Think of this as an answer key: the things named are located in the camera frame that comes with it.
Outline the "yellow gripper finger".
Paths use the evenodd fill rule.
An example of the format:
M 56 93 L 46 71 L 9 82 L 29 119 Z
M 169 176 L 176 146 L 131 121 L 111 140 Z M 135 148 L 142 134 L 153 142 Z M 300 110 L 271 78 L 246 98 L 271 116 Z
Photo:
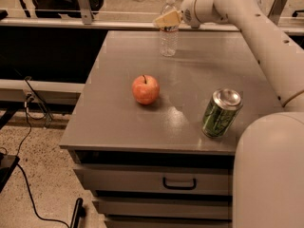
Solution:
M 157 29 L 177 27 L 181 23 L 181 13 L 172 9 L 165 14 L 160 15 L 153 21 L 153 25 Z

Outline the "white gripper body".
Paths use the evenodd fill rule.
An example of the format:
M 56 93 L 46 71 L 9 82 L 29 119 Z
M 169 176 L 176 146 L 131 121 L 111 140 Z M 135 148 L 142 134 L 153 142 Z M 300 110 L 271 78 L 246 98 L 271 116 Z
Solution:
M 204 0 L 183 0 L 180 5 L 182 20 L 192 29 L 198 29 L 202 24 L 204 10 Z

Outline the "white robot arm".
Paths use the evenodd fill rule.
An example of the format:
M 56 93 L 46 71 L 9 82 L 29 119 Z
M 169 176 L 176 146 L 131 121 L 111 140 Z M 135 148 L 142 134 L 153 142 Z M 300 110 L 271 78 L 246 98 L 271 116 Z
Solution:
M 159 15 L 157 28 L 186 23 L 235 26 L 278 105 L 250 123 L 237 143 L 232 228 L 304 228 L 304 50 L 257 0 L 183 0 Z

